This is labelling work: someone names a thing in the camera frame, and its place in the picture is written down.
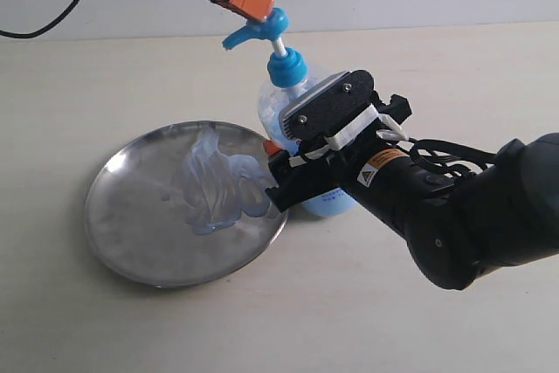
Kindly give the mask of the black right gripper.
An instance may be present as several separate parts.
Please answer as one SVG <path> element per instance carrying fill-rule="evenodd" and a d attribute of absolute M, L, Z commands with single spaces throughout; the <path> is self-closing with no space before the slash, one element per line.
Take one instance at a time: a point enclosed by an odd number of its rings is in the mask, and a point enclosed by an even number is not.
<path fill-rule="evenodd" d="M 340 189 L 375 216 L 399 216 L 419 198 L 419 167 L 410 155 L 373 130 L 340 151 L 316 149 L 290 156 L 264 140 L 268 168 L 279 172 L 266 195 L 279 211 Z"/>

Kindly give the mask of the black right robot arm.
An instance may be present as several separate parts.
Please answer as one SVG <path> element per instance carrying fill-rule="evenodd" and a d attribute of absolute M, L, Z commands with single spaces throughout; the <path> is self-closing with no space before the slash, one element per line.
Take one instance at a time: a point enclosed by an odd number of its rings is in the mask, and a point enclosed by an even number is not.
<path fill-rule="evenodd" d="M 267 194 L 281 211 L 339 188 L 400 238 L 422 274 L 438 287 L 461 290 L 481 276 L 558 252 L 558 136 L 512 140 L 496 154 L 421 141 L 435 156 L 458 151 L 483 165 L 447 177 L 420 166 L 372 132 L 339 152 L 292 165 L 279 150 L 268 158 L 276 186 Z"/>

